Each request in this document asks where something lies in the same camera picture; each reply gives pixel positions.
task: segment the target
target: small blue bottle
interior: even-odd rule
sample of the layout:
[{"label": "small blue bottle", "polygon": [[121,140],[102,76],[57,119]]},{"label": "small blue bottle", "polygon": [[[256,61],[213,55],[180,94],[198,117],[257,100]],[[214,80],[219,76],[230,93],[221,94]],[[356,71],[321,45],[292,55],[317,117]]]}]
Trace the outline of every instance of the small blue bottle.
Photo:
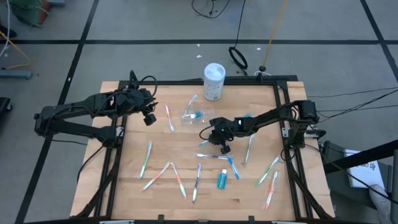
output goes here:
[{"label": "small blue bottle", "polygon": [[223,171],[221,171],[220,175],[218,176],[217,188],[225,189],[227,179],[228,178],[226,176],[226,169],[223,169]]}]

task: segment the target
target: wire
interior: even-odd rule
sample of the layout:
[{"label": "wire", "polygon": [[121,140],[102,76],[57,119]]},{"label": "wire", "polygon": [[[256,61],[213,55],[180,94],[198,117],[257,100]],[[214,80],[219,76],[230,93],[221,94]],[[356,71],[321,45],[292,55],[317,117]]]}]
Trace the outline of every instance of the wire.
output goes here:
[{"label": "wire", "polygon": [[75,143],[75,144],[79,144],[79,145],[82,145],[82,146],[87,146],[86,143],[81,143],[81,142],[77,142],[77,141],[57,140],[57,139],[50,139],[50,138],[47,138],[47,137],[46,137],[46,139],[48,139],[50,141],[55,141],[55,142]]},{"label": "wire", "polygon": [[297,113],[299,112],[299,109],[297,109],[295,106],[293,107],[293,109],[294,109],[294,110],[292,110],[292,112],[293,112],[293,114],[294,114],[293,119],[299,118],[299,117],[297,116]]},{"label": "wire", "polygon": [[[229,52],[229,56],[231,56],[231,58],[232,58],[232,60],[235,62],[235,64],[242,70],[242,72],[244,73],[244,75],[247,76],[248,73],[247,73],[246,69],[248,69],[248,66],[249,66],[249,65],[248,65],[248,61],[244,58],[243,54],[242,54],[238,49],[236,49],[236,46],[237,46],[237,44],[238,44],[238,39],[239,39],[239,33],[240,33],[240,30],[241,30],[241,23],[242,23],[242,17],[243,17],[243,10],[244,10],[244,5],[245,5],[245,4],[246,4],[246,0],[244,0],[244,1],[243,1],[243,4],[242,4],[241,17],[240,17],[240,19],[239,19],[238,33],[236,34],[235,46],[229,47],[229,48],[228,48],[228,52]],[[235,52],[235,53],[238,55],[238,57],[241,59],[241,61],[242,61],[243,63],[241,63],[241,62],[235,57],[235,55],[234,55],[233,52]]]},{"label": "wire", "polygon": [[14,65],[11,67],[6,68],[6,70],[12,69],[12,68],[19,68],[19,67],[26,67],[26,66],[31,66],[32,63],[30,61],[30,58],[19,48],[17,47],[10,39],[8,39],[8,37],[6,37],[6,35],[4,35],[1,31],[0,31],[0,35],[2,35],[5,39],[7,39],[7,41],[13,46],[15,47],[15,49],[18,50],[19,53],[21,53],[28,61],[29,63],[26,64],[22,64],[22,65]]},{"label": "wire", "polygon": [[104,145],[102,144],[101,147],[99,149],[97,149],[84,163],[83,165],[81,165],[79,171],[77,172],[77,182],[79,182],[79,178],[80,178],[80,173],[82,172],[83,168],[87,165],[87,163],[95,157],[95,155],[97,155],[100,150],[104,148]]},{"label": "wire", "polygon": [[145,76],[145,77],[142,78],[142,80],[139,82],[139,85],[141,85],[141,83],[142,83],[145,79],[147,79],[147,78],[152,78],[152,79],[154,80],[154,82],[155,82],[155,90],[154,90],[154,93],[152,94],[152,97],[154,97],[155,94],[156,94],[156,92],[157,92],[157,80],[156,80],[156,78],[155,78],[154,76],[152,76],[152,75],[147,75],[147,76]]},{"label": "wire", "polygon": [[203,128],[203,129],[199,132],[199,138],[201,138],[202,140],[205,140],[205,141],[209,141],[208,138],[207,138],[207,139],[203,138],[203,137],[201,136],[201,134],[202,134],[204,131],[206,131],[207,129],[212,128],[212,127],[214,127],[214,126],[216,126],[216,125],[218,125],[218,124],[213,124],[213,125],[210,125],[209,127]]},{"label": "wire", "polygon": [[280,20],[282,20],[282,15],[283,15],[283,13],[285,11],[286,4],[287,4],[287,0],[284,0],[284,4],[282,6],[282,9],[279,11],[278,20],[276,20],[275,26],[274,26],[274,28],[273,28],[273,30],[271,32],[271,37],[269,38],[269,42],[268,42],[266,58],[264,59],[264,63],[262,64],[262,66],[264,66],[264,67],[266,66],[266,63],[267,63],[267,60],[268,60],[268,55],[269,55],[269,52],[271,51],[271,43],[272,43],[272,40],[273,40],[273,38],[275,36],[276,30],[278,29],[279,22],[280,22]]},{"label": "wire", "polygon": [[321,150],[319,150],[319,149],[317,149],[316,147],[311,146],[311,145],[309,145],[309,144],[305,144],[305,145],[306,145],[306,146],[309,146],[309,147],[311,147],[311,148],[313,148],[313,149],[315,149],[315,150],[317,150],[317,151],[320,153],[320,155],[322,156],[322,158],[324,158],[324,160],[328,161],[330,164],[332,164],[333,166],[335,166],[335,167],[336,167],[337,169],[339,169],[340,171],[343,171],[345,174],[347,174],[347,175],[349,175],[350,177],[352,177],[353,179],[357,180],[359,183],[365,185],[369,190],[371,190],[371,191],[373,191],[374,193],[376,193],[376,194],[378,194],[378,195],[384,197],[385,199],[390,200],[390,201],[393,202],[393,203],[398,204],[398,202],[397,202],[396,200],[393,200],[392,198],[383,195],[382,193],[378,192],[377,190],[374,190],[371,186],[369,186],[368,184],[366,184],[366,183],[363,182],[362,180],[359,180],[358,178],[356,178],[355,176],[351,175],[349,172],[347,172],[346,170],[344,170],[343,168],[341,168],[340,166],[338,166],[338,165],[335,164],[334,162],[330,161],[330,160],[326,157],[326,155],[324,155],[324,153],[321,152]]},{"label": "wire", "polygon": [[[375,106],[375,107],[370,107],[370,108],[361,108],[361,109],[357,109],[356,111],[360,111],[360,110],[372,110],[372,109],[380,109],[380,108],[392,108],[392,107],[396,107],[398,105],[389,105],[389,106]],[[339,111],[346,111],[346,110],[320,110],[317,111],[319,112],[339,112]]]},{"label": "wire", "polygon": [[337,95],[328,95],[328,96],[308,96],[307,98],[329,98],[329,97],[336,97],[336,96],[350,96],[350,95],[355,95],[355,94],[360,94],[360,93],[370,93],[374,91],[381,91],[381,90],[395,90],[398,87],[392,87],[392,88],[380,88],[380,89],[375,89],[375,90],[366,90],[366,91],[358,91],[354,93],[341,93]]},{"label": "wire", "polygon": [[5,36],[3,34],[3,37],[5,37],[7,40],[6,40],[6,44],[4,44],[4,47],[1,50],[0,57],[2,56],[4,51],[7,49],[7,45],[8,45],[9,38],[10,38],[10,2],[9,2],[9,0],[7,0],[7,36]]},{"label": "wire", "polygon": [[283,148],[282,150],[281,150],[281,152],[280,152],[280,158],[283,160],[283,161],[285,161],[285,162],[290,162],[295,156],[296,156],[296,150],[294,150],[293,151],[293,156],[289,159],[289,160],[287,160],[287,159],[284,159],[283,158],[283,152],[285,151],[286,149],[285,148]]},{"label": "wire", "polygon": [[324,118],[329,118],[328,116],[324,115],[323,113],[321,113],[321,112],[319,112],[319,111],[317,111],[317,113],[318,113],[320,116],[324,117]]},{"label": "wire", "polygon": [[339,151],[339,150],[337,150],[337,149],[333,149],[332,147],[327,146],[324,142],[319,142],[319,143],[321,143],[323,146],[325,146],[325,147],[327,147],[327,148],[329,148],[330,150],[335,151],[335,152],[339,152],[339,153],[342,153],[342,154],[355,154],[355,153],[353,153],[353,152],[343,152],[343,151]]},{"label": "wire", "polygon": [[[195,0],[192,0],[191,7],[192,7],[192,9],[198,14],[198,16],[203,16],[203,17],[209,18],[209,19],[215,19],[215,18],[219,17],[219,16],[224,12],[224,10],[226,9],[226,7],[228,6],[228,4],[229,4],[230,1],[231,1],[231,0],[228,0],[228,2],[225,4],[223,10],[221,10],[221,12],[220,12],[217,16],[206,16],[206,15],[203,15],[202,13],[198,12],[198,11],[195,9],[195,7],[193,7],[193,3],[195,2]],[[210,15],[213,13],[213,9],[214,9],[214,0],[211,0],[211,2],[212,2],[212,4],[213,4],[213,7],[211,7],[211,11],[210,11],[211,13],[210,13]]]},{"label": "wire", "polygon": [[256,72],[254,72],[254,75],[253,76],[257,76],[258,74],[265,74],[265,75],[268,75],[268,76],[272,76],[270,73],[266,73],[266,72],[260,72],[260,71],[256,71]]},{"label": "wire", "polygon": [[379,96],[379,97],[376,97],[376,98],[374,98],[374,99],[372,99],[372,100],[370,100],[370,101],[368,101],[368,102],[366,102],[366,103],[362,103],[362,104],[360,104],[360,105],[356,105],[356,106],[354,106],[354,107],[352,107],[352,108],[350,108],[350,109],[347,109],[347,110],[345,110],[345,111],[343,111],[343,112],[341,112],[341,113],[338,113],[338,114],[334,114],[334,115],[331,115],[331,116],[322,115],[322,116],[326,117],[327,119],[324,119],[323,121],[320,121],[320,122],[318,122],[318,123],[322,123],[322,122],[325,122],[325,121],[327,121],[327,120],[329,120],[329,119],[331,119],[331,118],[334,118],[334,117],[336,117],[336,116],[343,115],[343,114],[346,114],[346,113],[349,113],[349,112],[358,110],[358,109],[360,109],[361,107],[364,107],[364,106],[366,106],[366,105],[368,105],[368,104],[371,104],[371,103],[373,103],[373,102],[375,102],[375,101],[377,101],[377,100],[380,100],[380,99],[382,99],[382,98],[384,98],[384,97],[386,97],[386,96],[388,96],[388,95],[391,95],[391,94],[393,94],[393,93],[395,93],[395,92],[397,92],[397,91],[398,91],[398,90],[394,90],[394,91],[392,91],[392,92],[386,93],[386,94],[381,95],[381,96]]},{"label": "wire", "polygon": [[[124,128],[123,128],[123,130],[118,134],[118,138],[119,138],[122,134],[124,134]],[[87,163],[88,163],[90,160],[92,160],[92,158],[95,157],[95,155],[97,155],[97,154],[101,151],[102,148],[104,148],[104,143],[103,143],[103,142],[101,142],[101,147],[100,147],[99,149],[97,149],[97,150],[96,150],[96,151],[83,163],[83,165],[81,165],[81,167],[80,167],[80,169],[79,169],[79,171],[78,171],[78,173],[77,173],[77,182],[79,182],[80,173],[82,172],[82,170],[84,169],[84,167],[87,165]]]},{"label": "wire", "polygon": [[43,136],[45,136],[45,137],[47,136],[47,133],[48,133],[48,131],[49,131],[49,127],[50,127],[51,120],[53,120],[54,117],[55,117],[56,115],[58,115],[58,114],[60,114],[60,113],[62,113],[62,112],[64,112],[64,111],[66,111],[66,110],[72,110],[72,109],[75,109],[75,108],[83,108],[84,110],[86,110],[86,111],[88,112],[88,114],[91,115],[90,109],[88,109],[86,106],[71,106],[71,107],[68,107],[68,108],[64,108],[64,109],[62,109],[62,110],[60,110],[60,111],[57,111],[56,113],[54,113],[53,115],[51,115],[51,117],[50,117],[49,120],[47,121],[47,124],[46,124],[45,129],[44,129]]},{"label": "wire", "polygon": [[243,1],[242,4],[242,10],[241,10],[241,17],[239,19],[239,25],[238,25],[238,33],[236,34],[236,40],[235,40],[235,46],[238,44],[238,39],[239,39],[239,31],[241,30],[241,23],[242,23],[242,17],[243,17],[243,10],[244,10],[244,5],[246,4],[246,0]]},{"label": "wire", "polygon": [[215,0],[211,0],[211,9],[210,9],[210,12],[209,12],[210,15],[212,15],[212,13],[213,13],[214,1],[215,1]]}]

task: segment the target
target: wooden tabletop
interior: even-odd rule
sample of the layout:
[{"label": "wooden tabletop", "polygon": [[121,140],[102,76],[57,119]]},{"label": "wooden tabletop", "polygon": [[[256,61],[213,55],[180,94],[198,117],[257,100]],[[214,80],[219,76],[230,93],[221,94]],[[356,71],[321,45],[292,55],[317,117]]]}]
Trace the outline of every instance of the wooden tabletop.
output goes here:
[{"label": "wooden tabletop", "polygon": [[[113,91],[117,87],[118,82],[103,82],[101,92]],[[142,87],[150,91],[154,89],[153,86]],[[291,101],[307,98],[302,82],[288,82],[288,87]],[[205,148],[199,147],[202,140],[198,133],[207,127],[208,123],[187,126],[180,122],[181,115],[195,94],[198,95],[199,104],[211,105],[216,116],[228,119],[245,114],[257,116],[276,107],[271,86],[224,86],[223,96],[214,102],[203,97],[202,86],[159,86],[155,96],[159,104],[154,113],[157,121],[152,126],[146,126],[141,114],[132,114],[127,119],[112,218],[155,220],[159,214],[163,214],[166,220],[247,220],[249,215],[254,215],[256,220],[294,220],[288,173],[283,162],[277,163],[265,181],[256,187],[258,179],[282,150],[279,124],[271,124],[257,132],[246,165],[242,162],[246,155],[248,138],[236,138],[229,144],[241,176],[241,179],[236,180],[227,161],[195,157],[196,153],[221,154],[219,146],[209,144]],[[171,133],[169,128],[165,103],[170,110],[174,133]],[[95,118],[93,121],[93,126],[108,125],[111,125],[109,118]],[[140,180],[138,176],[149,141],[153,142],[152,152],[144,178]],[[306,143],[317,147],[314,139],[306,139]],[[100,143],[97,140],[89,140],[85,159],[99,147]],[[301,149],[301,154],[308,189],[325,211],[334,216],[319,152],[308,147]],[[89,162],[81,173],[71,215],[80,212],[98,189],[104,155],[105,150]],[[177,167],[187,192],[186,200],[182,196],[171,166],[149,189],[141,192],[141,188],[163,169],[167,161],[174,161]],[[192,204],[198,163],[202,165],[202,172],[197,200]],[[222,169],[228,171],[228,183],[224,190],[216,188]],[[278,178],[271,205],[268,210],[261,210],[275,171],[278,171]],[[305,217],[299,188],[297,193],[301,216]],[[104,202],[107,201],[108,192],[105,192]]]}]

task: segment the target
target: gray floor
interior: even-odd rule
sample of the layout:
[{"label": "gray floor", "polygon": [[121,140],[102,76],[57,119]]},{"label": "gray floor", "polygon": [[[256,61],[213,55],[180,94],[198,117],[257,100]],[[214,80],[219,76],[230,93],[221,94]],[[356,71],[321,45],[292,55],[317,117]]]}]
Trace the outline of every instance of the gray floor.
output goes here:
[{"label": "gray floor", "polygon": [[[78,40],[93,0],[69,0],[53,9],[42,28],[28,27],[14,17],[12,28],[24,40]],[[205,0],[197,8],[209,11]],[[216,1],[221,9],[226,0]],[[6,7],[0,2],[0,18],[6,21]],[[217,19],[198,17],[187,0],[101,0],[88,40],[234,39],[242,1],[232,0]],[[395,0],[368,1],[370,10],[387,40],[398,39]],[[247,1],[240,37],[268,39],[282,1]],[[359,0],[289,1],[276,39],[376,40]],[[201,77],[211,62],[225,66],[227,74],[240,75],[229,57],[226,44],[169,45],[85,45],[67,96],[67,102],[82,100],[98,92],[102,81],[126,80],[130,69],[139,78],[155,75],[159,80]],[[12,98],[14,110],[0,130],[0,223],[15,220],[22,198],[42,148],[43,139],[33,132],[33,114],[43,106],[56,105],[77,45],[19,45],[34,61],[31,80],[0,79],[0,96]],[[262,63],[266,45],[244,44],[238,49],[253,74]],[[390,45],[398,57],[398,46]],[[0,67],[24,62],[10,48]],[[329,95],[397,86],[397,80],[379,45],[273,45],[267,71],[273,75],[298,75],[307,95]],[[346,109],[387,93],[367,93],[341,98],[318,99],[318,110]],[[397,104],[388,96],[373,106]],[[367,149],[396,139],[398,108],[357,111],[319,125],[328,131],[323,140],[351,149]],[[79,122],[90,124],[86,118]],[[58,139],[71,138],[57,136]],[[66,218],[76,188],[76,173],[84,147],[53,143],[40,176],[26,221]],[[375,222],[374,211],[333,197],[337,214],[356,221]]]}]

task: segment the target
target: toothbrush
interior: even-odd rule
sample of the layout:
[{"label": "toothbrush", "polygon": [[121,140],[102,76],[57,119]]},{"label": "toothbrush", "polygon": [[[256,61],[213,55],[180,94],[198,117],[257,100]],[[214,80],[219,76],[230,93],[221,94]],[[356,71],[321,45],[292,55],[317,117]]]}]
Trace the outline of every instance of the toothbrush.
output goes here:
[{"label": "toothbrush", "polygon": [[205,144],[207,144],[209,141],[208,140],[204,140],[203,142],[201,142],[200,144],[199,144],[199,146],[204,146]]},{"label": "toothbrush", "polygon": [[246,152],[246,157],[244,158],[244,162],[243,162],[244,165],[246,165],[248,163],[249,152],[250,152],[250,149],[251,149],[251,142],[252,142],[253,138],[254,138],[254,134],[252,134],[252,136],[250,136],[250,139],[249,139],[248,151]]},{"label": "toothbrush", "polygon": [[162,169],[162,171],[160,171],[152,180],[150,180],[150,181],[148,182],[148,184],[146,184],[146,185],[141,189],[141,191],[145,191],[146,189],[148,189],[148,187],[149,187],[151,184],[153,184],[153,182],[155,182],[155,180],[156,180],[158,177],[160,177],[160,175],[162,175],[163,172],[164,172],[169,166],[170,166],[170,162],[167,162],[167,163],[166,163],[166,166],[164,166],[164,168]]},{"label": "toothbrush", "polygon": [[269,166],[269,168],[266,170],[266,173],[259,179],[259,181],[257,182],[257,186],[260,185],[262,183],[262,181],[264,181],[264,179],[267,177],[269,171],[271,171],[271,168],[273,165],[275,165],[275,163],[277,163],[279,160],[279,157],[276,157],[274,159],[274,161],[272,162],[271,166]]},{"label": "toothbrush", "polygon": [[168,117],[168,119],[169,119],[170,130],[172,130],[172,132],[174,132],[174,127],[173,127],[173,124],[172,124],[172,119],[170,118],[169,107],[167,106],[167,104],[164,104],[164,106],[165,106],[165,108],[166,108],[166,114],[167,114],[167,117]]},{"label": "toothbrush", "polygon": [[228,157],[226,157],[226,156],[206,155],[206,154],[202,154],[202,153],[198,153],[197,157],[207,157],[207,158],[226,159],[226,160],[228,160]]},{"label": "toothbrush", "polygon": [[197,175],[197,181],[195,182],[195,188],[193,189],[192,203],[195,203],[195,200],[197,199],[200,170],[201,170],[201,164],[198,164],[198,175]]},{"label": "toothbrush", "polygon": [[266,200],[265,204],[262,206],[262,209],[264,209],[264,207],[265,207],[265,209],[267,210],[269,204],[271,203],[272,194],[274,194],[275,180],[277,177],[278,177],[278,171],[275,171],[274,178],[273,178],[272,184],[271,184],[271,188],[269,189],[267,200]]},{"label": "toothbrush", "polygon": [[172,165],[173,170],[174,170],[174,172],[175,172],[175,175],[177,176],[177,182],[178,182],[178,184],[180,185],[181,193],[182,193],[182,195],[184,196],[184,199],[187,199],[187,195],[186,195],[186,193],[185,193],[184,186],[182,185],[180,176],[179,176],[179,174],[178,174],[178,172],[177,172],[177,170],[176,170],[176,168],[175,168],[175,164],[174,164],[173,162],[171,162],[170,164]]},{"label": "toothbrush", "polygon": [[195,102],[197,99],[198,99],[198,95],[194,95],[192,97],[191,101],[189,101],[189,104],[188,104],[183,116],[187,115],[187,113],[189,112],[189,109],[191,108],[192,103]]},{"label": "toothbrush", "polygon": [[232,157],[230,155],[227,155],[227,157],[228,157],[229,164],[231,164],[232,171],[234,172],[235,177],[239,180],[239,173],[238,173],[238,170],[236,169],[234,161],[232,160]]},{"label": "toothbrush", "polygon": [[144,176],[144,171],[145,171],[145,168],[147,167],[147,163],[148,163],[149,154],[150,154],[150,150],[151,149],[152,149],[152,141],[149,141],[148,153],[147,153],[147,156],[145,157],[144,165],[142,165],[141,172],[139,173],[139,178],[140,179],[142,179],[142,177]]}]

